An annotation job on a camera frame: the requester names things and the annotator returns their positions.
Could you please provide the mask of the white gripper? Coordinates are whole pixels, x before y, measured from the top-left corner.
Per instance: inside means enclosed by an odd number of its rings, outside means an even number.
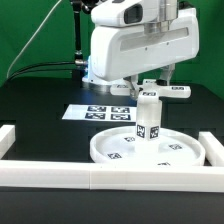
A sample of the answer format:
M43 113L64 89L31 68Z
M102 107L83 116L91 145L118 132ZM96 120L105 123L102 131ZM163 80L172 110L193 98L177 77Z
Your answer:
M98 26L91 37L91 68L105 81L124 78L130 97L143 90L137 74L161 68L156 83L169 86L175 63L194 58L199 51L196 9L180 10L168 31L148 33L144 25L125 28Z

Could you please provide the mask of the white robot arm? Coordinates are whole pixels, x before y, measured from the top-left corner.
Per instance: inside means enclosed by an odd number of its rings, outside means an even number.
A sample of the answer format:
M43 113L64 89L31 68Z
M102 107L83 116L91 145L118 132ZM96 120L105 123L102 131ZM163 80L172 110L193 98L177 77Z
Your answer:
M159 69L168 85L179 62L199 51L196 8L180 0L105 0L91 11L88 72L102 83L127 83Z

